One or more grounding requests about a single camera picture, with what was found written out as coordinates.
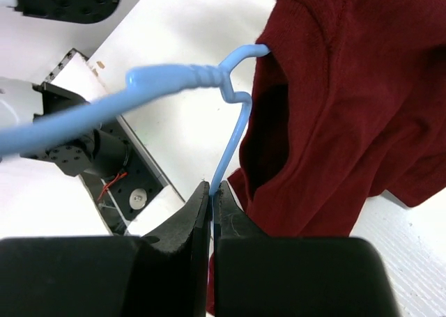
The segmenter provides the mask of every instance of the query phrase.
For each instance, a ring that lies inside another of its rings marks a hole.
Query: red cloth
[[[277,0],[258,42],[229,181],[266,233],[346,236],[368,196],[446,187],[446,0]]]

